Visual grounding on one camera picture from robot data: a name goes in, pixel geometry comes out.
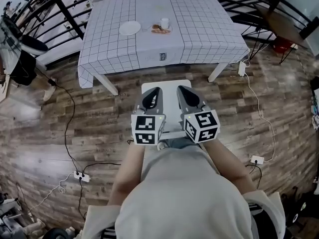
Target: small plate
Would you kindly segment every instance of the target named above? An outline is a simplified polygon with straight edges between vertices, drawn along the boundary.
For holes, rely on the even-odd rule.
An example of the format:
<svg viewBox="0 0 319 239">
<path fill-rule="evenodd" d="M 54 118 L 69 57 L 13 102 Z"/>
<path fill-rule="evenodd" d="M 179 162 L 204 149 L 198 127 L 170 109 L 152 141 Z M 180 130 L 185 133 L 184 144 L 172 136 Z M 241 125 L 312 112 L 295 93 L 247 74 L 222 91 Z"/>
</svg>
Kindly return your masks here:
<svg viewBox="0 0 319 239">
<path fill-rule="evenodd" d="M 136 34 L 141 29 L 141 24 L 137 21 L 127 21 L 120 26 L 119 32 L 121 35 Z"/>
</svg>

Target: cup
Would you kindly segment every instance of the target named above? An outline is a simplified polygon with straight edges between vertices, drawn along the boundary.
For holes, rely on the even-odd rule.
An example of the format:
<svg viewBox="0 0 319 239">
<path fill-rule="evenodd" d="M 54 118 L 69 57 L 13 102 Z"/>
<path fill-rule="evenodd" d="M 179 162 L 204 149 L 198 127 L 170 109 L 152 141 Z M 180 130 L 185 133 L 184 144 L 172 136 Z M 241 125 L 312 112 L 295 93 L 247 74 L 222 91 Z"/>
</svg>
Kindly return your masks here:
<svg viewBox="0 0 319 239">
<path fill-rule="evenodd" d="M 160 27 L 162 29 L 168 29 L 169 28 L 169 18 L 161 18 L 160 19 Z"/>
</svg>

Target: metal railing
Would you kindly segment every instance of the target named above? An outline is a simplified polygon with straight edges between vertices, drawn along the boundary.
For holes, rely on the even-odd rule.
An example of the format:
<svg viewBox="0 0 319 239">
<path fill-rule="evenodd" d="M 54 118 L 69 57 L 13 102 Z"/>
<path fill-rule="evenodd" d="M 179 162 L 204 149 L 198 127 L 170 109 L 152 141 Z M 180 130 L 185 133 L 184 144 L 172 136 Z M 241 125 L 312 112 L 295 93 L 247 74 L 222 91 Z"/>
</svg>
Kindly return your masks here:
<svg viewBox="0 0 319 239">
<path fill-rule="evenodd" d="M 30 7 L 31 5 L 37 4 L 37 1 L 39 0 L 30 0 L 27 4 L 27 6 L 25 6 L 22 11 L 20 12 L 20 14 L 16 17 L 15 22 L 18 22 L 19 19 L 22 17 L 24 11 Z M 43 36 L 46 33 L 49 33 L 50 31 L 52 31 L 53 29 L 55 29 L 56 27 L 69 22 L 70 25 L 72 26 L 70 29 L 67 29 L 61 33 L 58 33 L 57 35 L 51 37 L 50 39 L 46 40 L 45 43 L 48 43 L 54 39 L 56 39 L 57 37 L 66 34 L 70 31 L 75 31 L 77 33 L 77 35 L 72 36 L 58 44 L 55 44 L 51 47 L 49 47 L 49 49 L 53 49 L 55 47 L 58 47 L 59 45 L 62 45 L 70 40 L 74 40 L 78 37 L 83 39 L 84 33 L 81 30 L 80 27 L 85 27 L 87 22 L 83 22 L 81 24 L 77 24 L 76 21 L 74 20 L 74 18 L 77 18 L 79 16 L 85 15 L 87 13 L 90 13 L 91 9 L 85 10 L 81 13 L 75 14 L 75 15 L 71 15 L 70 12 L 68 11 L 69 8 L 72 8 L 78 4 L 81 4 L 83 2 L 86 2 L 88 0 L 79 0 L 77 2 L 74 2 L 73 4 L 70 4 L 68 6 L 65 6 L 62 0 L 44 0 L 39 8 L 34 9 L 33 11 L 30 11 L 25 18 L 23 19 L 22 22 L 20 22 L 20 24 L 18 24 L 18 27 L 20 29 L 23 28 L 23 30 L 25 31 L 28 27 L 28 25 L 30 24 L 30 22 L 36 18 L 35 22 L 33 23 L 33 26 L 31 27 L 30 30 L 27 31 L 27 35 L 30 35 L 33 33 L 33 36 L 35 38 L 39 38 L 41 36 Z M 313 21 L 311 21 L 309 18 L 307 18 L 305 15 L 303 15 L 298 9 L 296 9 L 292 4 L 290 4 L 289 2 L 285 1 L 285 0 L 218 0 L 222 6 L 225 8 L 225 10 L 227 12 L 231 12 L 231 13 L 235 13 L 235 16 L 232 16 L 232 20 L 236 23 L 240 23 L 240 24 L 245 24 L 248 26 L 255 26 L 255 27 L 262 27 L 265 30 L 268 30 L 268 26 L 263 24 L 263 19 L 259 16 L 258 12 L 256 11 L 256 8 L 254 7 L 255 4 L 257 3 L 264 3 L 267 4 L 269 6 L 270 9 L 272 10 L 278 10 L 281 13 L 285 14 L 286 16 L 290 17 L 291 19 L 294 19 L 295 22 L 298 22 L 300 24 L 300 26 L 303 26 L 303 28 L 301 29 L 300 26 L 297 26 L 297 28 L 299 30 L 301 30 L 301 32 L 309 35 L 311 31 L 314 31 L 314 29 L 316 29 L 316 27 L 319 25 L 319 23 L 316 21 L 316 19 L 314 19 Z M 301 20 L 297 19 L 296 17 L 294 17 L 293 15 L 291 15 L 290 13 L 286 12 L 285 10 L 283 10 L 282 8 L 278 7 L 278 4 L 282 3 L 285 6 L 287 6 L 288 8 L 290 8 L 292 11 L 294 11 L 297 15 L 299 15 L 301 18 L 303 18 L 306 21 L 306 24 L 304 22 L 302 22 Z M 53 5 L 58 5 L 58 7 L 60 8 L 59 11 L 57 11 L 56 13 L 54 13 L 53 15 L 49 16 L 49 17 L 44 17 L 43 19 L 39 19 L 39 15 L 41 15 L 45 10 L 50 11 L 50 8 Z M 245 7 L 248 9 L 252 9 L 251 11 L 248 12 L 243 12 L 243 11 L 239 11 L 239 10 L 235 10 L 239 7 Z M 65 19 L 61 22 L 56 23 L 55 25 L 53 25 L 52 27 L 50 27 L 49 29 L 47 29 L 46 31 L 42 32 L 39 35 L 37 34 L 37 31 L 39 30 L 39 28 L 41 27 L 41 25 L 43 25 L 45 22 L 47 22 L 48 20 L 52 19 L 53 17 L 57 16 L 58 14 L 64 14 Z"/>
</svg>

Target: checkered tablecloth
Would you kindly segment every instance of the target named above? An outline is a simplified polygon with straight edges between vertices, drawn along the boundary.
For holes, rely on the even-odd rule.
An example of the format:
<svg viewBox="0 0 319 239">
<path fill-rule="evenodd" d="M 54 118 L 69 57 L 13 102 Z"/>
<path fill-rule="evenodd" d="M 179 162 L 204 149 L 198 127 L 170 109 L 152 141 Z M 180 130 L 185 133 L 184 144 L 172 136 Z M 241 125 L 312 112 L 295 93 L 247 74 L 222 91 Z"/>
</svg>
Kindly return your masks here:
<svg viewBox="0 0 319 239">
<path fill-rule="evenodd" d="M 168 17 L 170 34 L 154 34 L 152 25 Z M 142 28 L 119 34 L 126 21 Z M 217 0 L 103 0 L 94 3 L 78 63 L 82 88 L 94 74 L 179 63 L 236 63 L 249 49 Z"/>
</svg>

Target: red object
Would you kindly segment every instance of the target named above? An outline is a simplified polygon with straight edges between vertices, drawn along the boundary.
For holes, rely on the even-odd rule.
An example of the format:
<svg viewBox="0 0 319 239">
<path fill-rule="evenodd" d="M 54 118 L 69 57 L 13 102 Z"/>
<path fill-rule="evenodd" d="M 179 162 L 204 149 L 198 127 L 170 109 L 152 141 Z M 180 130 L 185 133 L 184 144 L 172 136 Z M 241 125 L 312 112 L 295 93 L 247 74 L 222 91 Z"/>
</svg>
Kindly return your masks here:
<svg viewBox="0 0 319 239">
<path fill-rule="evenodd" d="M 273 49 L 278 53 L 284 53 L 285 51 L 290 49 L 291 45 L 293 45 L 293 42 L 290 42 L 281 37 L 276 37 L 273 42 Z"/>
</svg>

